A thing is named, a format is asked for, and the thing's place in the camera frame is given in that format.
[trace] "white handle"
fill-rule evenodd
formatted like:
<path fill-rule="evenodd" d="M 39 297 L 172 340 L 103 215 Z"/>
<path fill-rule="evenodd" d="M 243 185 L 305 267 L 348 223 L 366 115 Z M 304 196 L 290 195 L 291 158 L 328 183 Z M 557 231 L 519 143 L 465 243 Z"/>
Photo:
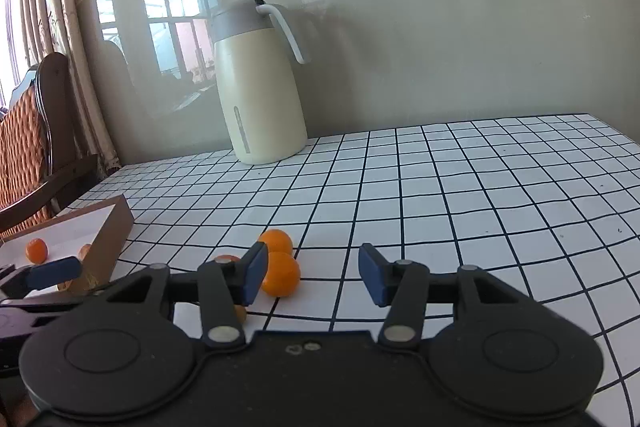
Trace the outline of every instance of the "white handle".
<path fill-rule="evenodd" d="M 289 41 L 289 46 L 293 50 L 293 54 L 296 56 L 296 60 L 300 64 L 306 64 L 309 62 L 309 57 L 306 54 L 303 54 L 298 42 L 296 41 L 293 32 L 291 31 L 291 26 L 289 25 L 289 21 L 285 17 L 285 13 L 287 13 L 287 9 L 284 6 L 279 4 L 260 4 L 255 7 L 257 12 L 261 15 L 273 15 L 274 18 L 278 21 L 278 24 L 282 28 L 284 35 Z"/>

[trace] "beige curtain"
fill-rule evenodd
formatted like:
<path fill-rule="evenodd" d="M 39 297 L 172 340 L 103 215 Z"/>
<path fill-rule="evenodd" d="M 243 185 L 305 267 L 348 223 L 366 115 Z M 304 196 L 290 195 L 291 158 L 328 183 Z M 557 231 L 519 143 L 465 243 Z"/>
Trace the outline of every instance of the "beige curtain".
<path fill-rule="evenodd" d="M 74 0 L 21 0 L 25 53 L 30 64 L 51 52 L 69 58 L 74 101 L 78 109 L 77 142 L 86 153 L 97 153 L 101 168 L 120 167 L 113 142 L 104 124 L 84 54 Z"/>

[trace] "circular cover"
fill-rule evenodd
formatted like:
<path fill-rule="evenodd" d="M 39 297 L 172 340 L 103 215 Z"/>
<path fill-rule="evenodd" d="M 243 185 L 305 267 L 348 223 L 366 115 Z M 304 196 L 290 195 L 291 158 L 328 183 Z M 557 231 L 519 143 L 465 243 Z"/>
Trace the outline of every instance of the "circular cover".
<path fill-rule="evenodd" d="M 20 352 L 20 375 L 46 407 L 93 417 L 130 413 L 191 372 L 191 340 L 161 315 L 118 304 L 86 311 L 56 320 Z"/>
<path fill-rule="evenodd" d="M 462 401 L 528 419 L 590 399 L 603 367 L 597 344 L 580 328 L 519 309 L 453 323 L 433 338 L 428 359 Z"/>

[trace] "checkered tablecloth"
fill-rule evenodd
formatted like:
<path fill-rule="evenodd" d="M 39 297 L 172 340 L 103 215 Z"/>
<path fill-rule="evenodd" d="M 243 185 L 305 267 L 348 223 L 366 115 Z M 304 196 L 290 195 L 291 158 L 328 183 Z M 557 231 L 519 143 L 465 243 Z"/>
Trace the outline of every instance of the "checkered tablecloth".
<path fill-rule="evenodd" d="M 593 335 L 605 369 L 590 410 L 607 426 L 640 422 L 640 147 L 588 114 L 431 124 L 314 138 L 278 163 L 218 151 L 126 166 L 73 204 L 127 197 L 135 224 L 121 277 L 151 263 L 195 270 L 286 230 L 303 280 L 260 293 L 256 329 L 374 335 L 386 310 L 359 278 L 357 248 L 432 272 L 476 264 Z M 452 321 L 427 307 L 423 336 Z M 198 310 L 176 323 L 200 336 Z"/>

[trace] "jug lid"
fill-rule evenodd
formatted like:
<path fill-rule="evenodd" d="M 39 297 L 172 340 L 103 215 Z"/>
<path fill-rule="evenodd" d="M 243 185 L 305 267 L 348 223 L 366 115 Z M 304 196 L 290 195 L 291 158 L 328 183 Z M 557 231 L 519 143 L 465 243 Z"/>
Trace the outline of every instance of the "jug lid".
<path fill-rule="evenodd" d="M 254 30 L 273 28 L 269 16 L 256 11 L 255 7 L 261 4 L 265 4 L 264 0 L 238 0 L 214 13 L 211 20 L 213 42 Z"/>

